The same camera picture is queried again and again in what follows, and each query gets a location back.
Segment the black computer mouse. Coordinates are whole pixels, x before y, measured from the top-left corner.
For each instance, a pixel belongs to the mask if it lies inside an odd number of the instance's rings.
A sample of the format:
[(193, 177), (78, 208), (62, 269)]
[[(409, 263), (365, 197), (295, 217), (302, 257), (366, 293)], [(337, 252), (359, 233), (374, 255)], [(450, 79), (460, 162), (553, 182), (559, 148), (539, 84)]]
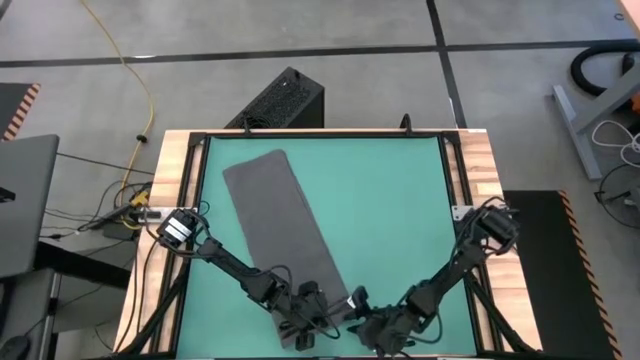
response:
[(0, 360), (26, 360), (30, 347), (31, 341), (27, 336), (11, 337), (0, 346)]

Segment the grey woven towel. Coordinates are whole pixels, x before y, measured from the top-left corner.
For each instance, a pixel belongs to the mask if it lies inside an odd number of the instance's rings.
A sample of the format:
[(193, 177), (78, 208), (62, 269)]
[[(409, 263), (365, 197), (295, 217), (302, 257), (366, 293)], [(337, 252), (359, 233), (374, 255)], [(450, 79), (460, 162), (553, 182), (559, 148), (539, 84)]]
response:
[(348, 296), (331, 252), (284, 151), (223, 171), (255, 267), (288, 266), (293, 289), (315, 281), (332, 303)]

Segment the black desk base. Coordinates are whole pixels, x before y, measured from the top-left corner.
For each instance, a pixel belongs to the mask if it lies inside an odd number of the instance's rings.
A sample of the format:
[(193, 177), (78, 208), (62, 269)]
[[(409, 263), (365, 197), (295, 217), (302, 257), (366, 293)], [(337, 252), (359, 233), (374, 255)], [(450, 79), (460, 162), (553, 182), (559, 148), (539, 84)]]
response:
[(131, 276), (130, 270), (44, 242), (40, 242), (36, 248), (33, 269), (51, 269), (63, 275), (120, 289), (128, 288)]

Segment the black aluminium table frame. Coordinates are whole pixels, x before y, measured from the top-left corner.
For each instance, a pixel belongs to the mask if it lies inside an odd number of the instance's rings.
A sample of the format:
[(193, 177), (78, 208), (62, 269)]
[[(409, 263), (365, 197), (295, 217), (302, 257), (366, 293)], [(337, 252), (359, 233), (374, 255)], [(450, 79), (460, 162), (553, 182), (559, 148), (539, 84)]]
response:
[[(416, 129), (407, 132), (391, 128), (338, 128), (338, 129), (195, 129), (168, 130), (153, 174), (149, 202), (160, 207), (173, 208), (183, 203), (199, 202), (199, 182), (205, 172), (205, 143), (210, 137), (228, 139), (329, 139), (329, 138), (400, 138), (438, 137), (447, 143), (441, 163), (444, 172), (451, 175), (448, 183), (455, 200), (477, 204), (502, 193), (502, 187), (485, 129)], [(137, 274), (131, 281), (150, 278), (145, 285), (131, 283), (127, 289), (125, 308), (121, 314), (116, 340), (124, 347), (134, 343), (134, 337), (125, 333), (129, 315), (140, 315), (143, 320), (152, 317), (178, 274), (181, 262), (167, 250), (153, 250), (153, 240), (142, 235), (136, 255)]]

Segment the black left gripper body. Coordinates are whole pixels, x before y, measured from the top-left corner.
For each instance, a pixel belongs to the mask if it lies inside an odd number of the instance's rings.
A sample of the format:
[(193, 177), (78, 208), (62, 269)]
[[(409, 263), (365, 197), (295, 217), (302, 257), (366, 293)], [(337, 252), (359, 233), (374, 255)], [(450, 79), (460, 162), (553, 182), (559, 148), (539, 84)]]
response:
[(316, 334), (331, 340), (341, 337), (338, 326), (329, 315), (326, 296), (315, 281), (302, 283), (297, 294), (293, 294), (289, 286), (283, 287), (276, 296), (272, 311), (279, 317), (277, 331), (280, 340), (292, 339), (297, 351), (313, 348)]

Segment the green table mat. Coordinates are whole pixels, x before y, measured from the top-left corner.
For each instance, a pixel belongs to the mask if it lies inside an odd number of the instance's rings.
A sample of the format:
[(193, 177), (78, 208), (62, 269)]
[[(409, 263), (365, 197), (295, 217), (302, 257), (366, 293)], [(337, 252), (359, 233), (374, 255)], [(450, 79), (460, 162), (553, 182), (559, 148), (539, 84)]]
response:
[[(448, 261), (455, 235), (436, 139), (215, 138), (202, 198), (212, 234), (242, 261), (251, 255), (223, 173), (273, 150), (287, 155), (346, 287), (364, 286), (371, 304), (396, 302)], [(192, 263), (180, 358), (295, 353), (234, 279), (211, 264)]]

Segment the black power strip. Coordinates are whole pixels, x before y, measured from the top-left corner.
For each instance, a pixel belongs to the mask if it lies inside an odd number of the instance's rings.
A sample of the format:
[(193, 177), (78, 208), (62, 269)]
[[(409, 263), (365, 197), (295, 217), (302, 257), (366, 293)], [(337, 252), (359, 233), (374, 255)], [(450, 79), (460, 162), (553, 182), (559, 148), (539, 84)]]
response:
[(80, 233), (101, 231), (102, 235), (109, 239), (133, 241), (140, 231), (141, 225), (138, 223), (138, 218), (145, 205), (145, 202), (128, 202), (80, 225), (77, 231)]

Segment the wooden desk corner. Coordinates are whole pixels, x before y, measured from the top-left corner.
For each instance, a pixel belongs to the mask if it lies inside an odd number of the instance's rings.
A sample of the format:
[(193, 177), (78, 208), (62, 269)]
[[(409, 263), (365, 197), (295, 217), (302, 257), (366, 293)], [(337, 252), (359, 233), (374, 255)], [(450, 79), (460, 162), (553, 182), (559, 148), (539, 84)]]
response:
[(617, 0), (626, 22), (640, 38), (640, 0)]

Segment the black computer tower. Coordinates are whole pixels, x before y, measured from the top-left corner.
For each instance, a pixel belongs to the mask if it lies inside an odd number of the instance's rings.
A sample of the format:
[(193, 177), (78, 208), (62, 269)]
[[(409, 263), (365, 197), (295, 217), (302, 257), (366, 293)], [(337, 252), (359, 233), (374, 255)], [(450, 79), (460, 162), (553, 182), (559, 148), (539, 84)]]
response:
[(287, 67), (226, 126), (243, 129), (323, 128), (325, 88), (300, 71)]

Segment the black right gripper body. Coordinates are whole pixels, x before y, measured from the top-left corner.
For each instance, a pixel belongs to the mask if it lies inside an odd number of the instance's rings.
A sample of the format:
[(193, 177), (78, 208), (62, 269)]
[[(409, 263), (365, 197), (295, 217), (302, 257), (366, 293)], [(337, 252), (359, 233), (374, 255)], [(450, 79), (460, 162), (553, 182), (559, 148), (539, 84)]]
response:
[(350, 300), (352, 311), (360, 315), (361, 328), (354, 335), (363, 346), (378, 356), (396, 355), (405, 347), (408, 335), (418, 323), (417, 310), (409, 305), (371, 307), (363, 286), (355, 289)]

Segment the black mat orange striped edge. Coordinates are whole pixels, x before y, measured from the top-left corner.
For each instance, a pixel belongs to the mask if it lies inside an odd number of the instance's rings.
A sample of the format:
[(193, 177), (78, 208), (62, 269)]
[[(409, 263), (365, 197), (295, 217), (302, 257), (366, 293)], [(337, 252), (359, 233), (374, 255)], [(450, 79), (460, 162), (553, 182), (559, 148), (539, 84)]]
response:
[(39, 83), (0, 82), (0, 142), (17, 137), (40, 90)]
[(624, 360), (567, 194), (507, 190), (542, 351), (570, 360)]

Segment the grey metal desk leg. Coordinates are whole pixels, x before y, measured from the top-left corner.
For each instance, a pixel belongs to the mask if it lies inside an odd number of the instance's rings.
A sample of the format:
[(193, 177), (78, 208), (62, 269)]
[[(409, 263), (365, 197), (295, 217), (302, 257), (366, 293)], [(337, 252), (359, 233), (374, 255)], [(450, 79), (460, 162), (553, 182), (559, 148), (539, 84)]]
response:
[(637, 90), (640, 90), (640, 75), (629, 73), (623, 75), (611, 88), (591, 100), (584, 108), (575, 110), (564, 88), (561, 85), (552, 87), (552, 97), (589, 180), (599, 180), (602, 172), (596, 160), (588, 130), (598, 121), (604, 120), (606, 115), (611, 115)]

